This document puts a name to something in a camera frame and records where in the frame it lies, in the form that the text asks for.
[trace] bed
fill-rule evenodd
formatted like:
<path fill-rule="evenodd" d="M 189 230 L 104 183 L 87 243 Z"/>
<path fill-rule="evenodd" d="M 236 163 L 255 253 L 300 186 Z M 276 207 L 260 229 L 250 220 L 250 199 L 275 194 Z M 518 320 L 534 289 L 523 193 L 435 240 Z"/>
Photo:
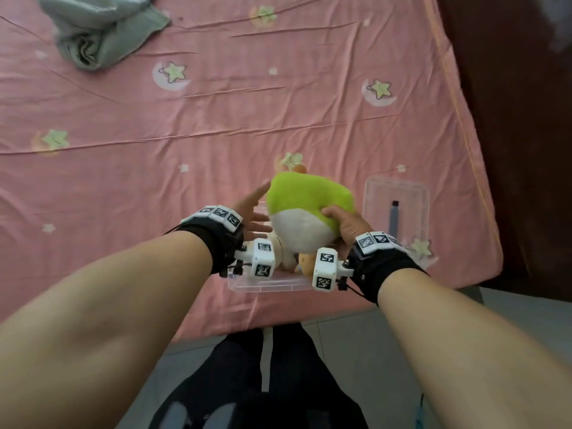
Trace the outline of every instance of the bed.
<path fill-rule="evenodd" d="M 422 186 L 429 273 L 460 288 L 502 250 L 475 127 L 435 0 L 156 0 L 172 24 L 118 65 L 63 61 L 35 0 L 1 0 L 0 318 L 62 277 L 229 204 L 303 155 L 364 202 Z M 235 293 L 212 278 L 175 340 L 370 303 Z"/>

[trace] black pants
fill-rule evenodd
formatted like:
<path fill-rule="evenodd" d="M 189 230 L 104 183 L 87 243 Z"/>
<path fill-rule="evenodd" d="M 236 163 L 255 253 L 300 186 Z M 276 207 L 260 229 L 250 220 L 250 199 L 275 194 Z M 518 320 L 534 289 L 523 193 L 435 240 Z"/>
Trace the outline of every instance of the black pants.
<path fill-rule="evenodd" d="M 332 428 L 367 428 L 360 407 L 338 386 L 300 323 L 273 329 L 269 395 L 295 401 L 307 410 L 328 411 Z M 260 395 L 262 330 L 228 335 L 210 357 L 185 379 L 155 413 L 156 429 L 173 402 L 182 403 L 192 421 L 227 403 Z"/>

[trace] folded towel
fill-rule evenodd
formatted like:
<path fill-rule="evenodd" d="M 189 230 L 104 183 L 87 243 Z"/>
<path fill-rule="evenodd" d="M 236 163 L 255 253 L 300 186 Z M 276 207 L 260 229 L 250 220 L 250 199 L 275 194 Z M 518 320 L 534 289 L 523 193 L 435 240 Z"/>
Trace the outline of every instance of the folded towel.
<path fill-rule="evenodd" d="M 62 57 L 78 68 L 112 66 L 169 24 L 152 0 L 38 0 L 58 28 Z"/>

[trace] stuffed toy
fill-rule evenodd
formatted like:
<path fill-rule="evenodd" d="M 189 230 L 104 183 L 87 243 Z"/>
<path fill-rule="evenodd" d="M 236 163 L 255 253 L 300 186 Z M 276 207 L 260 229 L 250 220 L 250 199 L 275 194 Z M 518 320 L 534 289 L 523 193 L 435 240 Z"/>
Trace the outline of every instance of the stuffed toy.
<path fill-rule="evenodd" d="M 300 154 L 277 158 L 275 168 L 278 173 L 266 198 L 276 235 L 273 245 L 285 250 L 288 264 L 291 264 L 290 253 L 299 253 L 300 270 L 305 276 L 312 276 L 318 249 L 340 236 L 340 224 L 322 214 L 321 209 L 335 203 L 354 212 L 354 197 L 345 186 L 308 174 Z"/>

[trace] crescent moon pattern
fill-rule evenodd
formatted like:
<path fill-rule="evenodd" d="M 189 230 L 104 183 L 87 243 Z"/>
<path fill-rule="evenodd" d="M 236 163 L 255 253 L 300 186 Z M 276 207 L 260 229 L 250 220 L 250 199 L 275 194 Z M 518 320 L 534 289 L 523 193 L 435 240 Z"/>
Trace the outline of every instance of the crescent moon pattern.
<path fill-rule="evenodd" d="M 366 79 L 361 85 L 361 94 L 363 95 L 364 99 L 374 107 L 386 107 L 388 105 L 393 104 L 397 100 L 397 97 L 386 98 L 385 96 L 381 96 L 378 99 L 376 90 L 374 89 L 374 85 L 370 85 L 368 79 Z"/>
<path fill-rule="evenodd" d="M 185 69 L 186 66 L 177 66 L 172 62 L 169 62 L 167 67 L 158 63 L 153 67 L 153 81 L 163 90 L 182 90 L 190 83 L 190 79 L 186 79 L 182 73 Z"/>

